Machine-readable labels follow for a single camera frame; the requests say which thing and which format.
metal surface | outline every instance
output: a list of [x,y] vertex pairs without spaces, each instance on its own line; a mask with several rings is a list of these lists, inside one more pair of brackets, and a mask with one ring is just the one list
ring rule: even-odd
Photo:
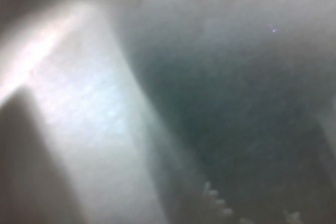
[[0,222],[333,223],[336,4],[27,2],[1,8]]

reflective surface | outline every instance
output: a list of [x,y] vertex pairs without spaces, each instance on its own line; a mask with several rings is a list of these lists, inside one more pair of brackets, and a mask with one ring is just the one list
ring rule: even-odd
[[[115,0],[12,16],[0,130],[36,131],[9,131],[13,142],[25,142],[13,149],[3,131],[1,154],[12,159],[1,158],[0,178],[36,182],[13,191],[3,184],[4,217],[333,223],[334,9],[331,1],[313,0]],[[6,109],[10,102],[22,106]],[[6,112],[27,105],[30,112]],[[36,148],[49,159],[28,158]],[[22,158],[30,163],[16,170]],[[55,170],[58,185],[48,186],[31,161]],[[69,197],[36,196],[40,188],[64,189]],[[46,206],[55,198],[67,213]],[[43,203],[51,210],[39,209]]]

